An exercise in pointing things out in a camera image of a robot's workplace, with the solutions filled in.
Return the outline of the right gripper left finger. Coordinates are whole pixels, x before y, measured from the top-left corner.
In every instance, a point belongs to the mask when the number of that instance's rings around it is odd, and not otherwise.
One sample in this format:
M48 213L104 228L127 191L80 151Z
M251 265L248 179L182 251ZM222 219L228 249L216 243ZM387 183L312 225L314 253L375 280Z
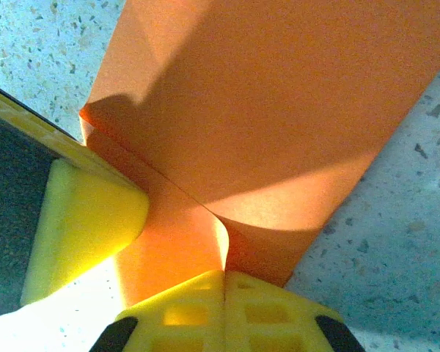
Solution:
M224 351L224 272L208 271L122 311L91 351Z

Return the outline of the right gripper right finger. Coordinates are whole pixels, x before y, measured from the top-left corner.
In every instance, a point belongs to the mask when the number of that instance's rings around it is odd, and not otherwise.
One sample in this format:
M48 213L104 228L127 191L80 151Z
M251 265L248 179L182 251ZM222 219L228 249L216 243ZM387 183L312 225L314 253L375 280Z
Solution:
M363 351L340 314L238 271L225 277L226 351Z

